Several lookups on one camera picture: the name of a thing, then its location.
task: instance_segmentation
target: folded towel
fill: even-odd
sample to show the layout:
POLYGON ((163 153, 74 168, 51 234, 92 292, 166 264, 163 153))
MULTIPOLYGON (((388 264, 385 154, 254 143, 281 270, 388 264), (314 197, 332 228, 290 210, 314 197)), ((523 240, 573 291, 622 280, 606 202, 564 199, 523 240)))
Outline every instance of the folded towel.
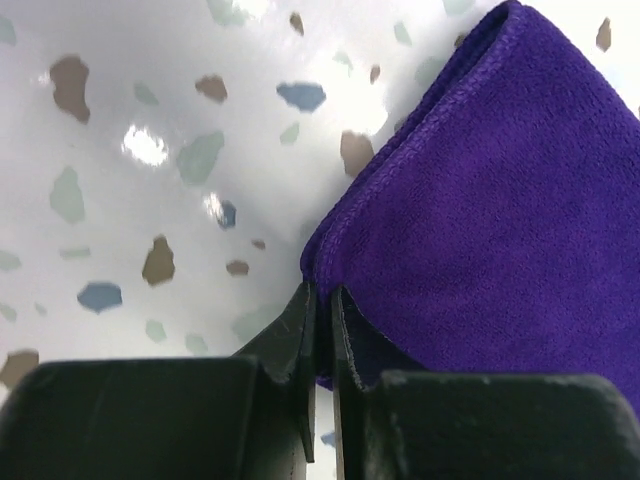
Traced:
POLYGON ((640 123, 556 27, 507 1, 301 267, 429 369, 597 373, 638 409, 640 123))

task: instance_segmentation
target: purple cloth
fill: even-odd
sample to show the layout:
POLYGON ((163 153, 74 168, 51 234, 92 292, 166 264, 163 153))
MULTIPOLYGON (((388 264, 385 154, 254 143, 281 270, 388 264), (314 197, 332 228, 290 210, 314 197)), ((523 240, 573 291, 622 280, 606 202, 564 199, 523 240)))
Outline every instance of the purple cloth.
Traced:
POLYGON ((638 410, 640 123, 556 27, 507 1, 301 266, 427 368, 597 373, 638 410))

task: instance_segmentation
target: purple towel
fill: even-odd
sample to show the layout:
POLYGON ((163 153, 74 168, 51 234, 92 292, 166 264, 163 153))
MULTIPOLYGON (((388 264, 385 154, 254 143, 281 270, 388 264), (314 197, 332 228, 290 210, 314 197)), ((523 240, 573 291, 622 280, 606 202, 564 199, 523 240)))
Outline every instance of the purple towel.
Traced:
POLYGON ((597 373, 638 410, 640 123, 556 27, 507 1, 301 266, 429 369, 597 373))

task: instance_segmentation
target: green speck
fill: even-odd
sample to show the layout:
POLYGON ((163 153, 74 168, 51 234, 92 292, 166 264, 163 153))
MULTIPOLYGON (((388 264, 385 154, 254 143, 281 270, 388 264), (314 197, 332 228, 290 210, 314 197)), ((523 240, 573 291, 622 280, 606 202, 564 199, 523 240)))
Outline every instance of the green speck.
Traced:
POLYGON ((18 318, 18 312, 14 308, 10 307, 6 303, 0 303, 0 315, 4 317, 8 322, 15 322, 18 318))
POLYGON ((293 145, 300 134, 300 122, 295 122, 280 134, 280 143, 282 145, 293 145))
POLYGON ((236 318, 231 325, 231 330, 238 340, 247 343, 278 318, 284 308, 285 305, 282 304, 263 305, 257 310, 236 318))
POLYGON ((137 82, 133 85, 133 94, 140 103, 144 103, 145 105, 160 104, 151 89, 142 82, 137 82))
POLYGON ((249 18, 249 12, 234 6, 233 0, 207 0, 213 21, 223 27, 241 27, 249 18))
POLYGON ((9 272, 16 270, 22 266, 22 262, 17 255, 10 252, 0 250, 0 270, 3 272, 9 272))
POLYGON ((444 60, 429 57, 416 69, 415 80, 421 87, 428 88, 444 68, 444 60))
POLYGON ((164 331, 164 326, 157 320, 147 320, 145 332, 147 332, 147 337, 149 337, 156 343, 163 342, 167 339, 167 334, 164 331))
POLYGON ((91 248, 89 247, 77 247, 77 248, 61 248, 58 253, 65 260, 74 260, 77 258, 87 258, 91 256, 91 248))
POLYGON ((447 15, 461 15, 467 10, 469 10, 475 0, 442 0, 442 4, 444 5, 444 11, 447 15))
POLYGON ((187 347, 187 350, 194 355, 204 355, 207 353, 207 350, 209 350, 204 338, 202 338, 202 335, 196 335, 195 333, 190 333, 185 336, 184 344, 187 347))
POLYGON ((47 315, 47 309, 44 307, 44 305, 41 305, 38 302, 36 302, 33 304, 33 307, 36 309, 36 312, 38 312, 43 317, 47 315))
POLYGON ((197 137, 192 143, 182 147, 176 159, 182 181, 189 186, 203 185, 209 178, 222 147, 224 134, 221 131, 197 137))
POLYGON ((15 46, 17 42, 13 23, 7 17, 0 15, 0 43, 15 46))
POLYGON ((407 32, 407 27, 404 26, 403 22, 398 22, 393 26, 393 33, 395 33, 398 43, 409 46, 413 44, 409 32, 407 32))
POLYGON ((338 62, 344 65, 345 67, 347 67, 347 75, 351 76, 351 73, 353 72, 353 63, 351 63, 351 59, 349 58, 349 55, 347 55, 345 52, 337 52, 333 56, 333 61, 338 62))
POLYGON ((66 167, 53 182, 49 204, 67 223, 73 225, 84 220, 84 199, 73 168, 66 167))

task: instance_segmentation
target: terrazzo tabletop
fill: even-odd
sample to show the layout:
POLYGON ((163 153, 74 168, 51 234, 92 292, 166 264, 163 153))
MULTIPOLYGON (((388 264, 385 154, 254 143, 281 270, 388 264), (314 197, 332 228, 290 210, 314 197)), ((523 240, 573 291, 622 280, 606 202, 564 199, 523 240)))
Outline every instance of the terrazzo tabletop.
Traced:
MULTIPOLYGON (((39 362, 249 341, 497 3, 0 0, 0 404, 39 362)), ((524 3, 638 114, 640 0, 524 3)), ((335 476, 318 396, 310 479, 335 476)))

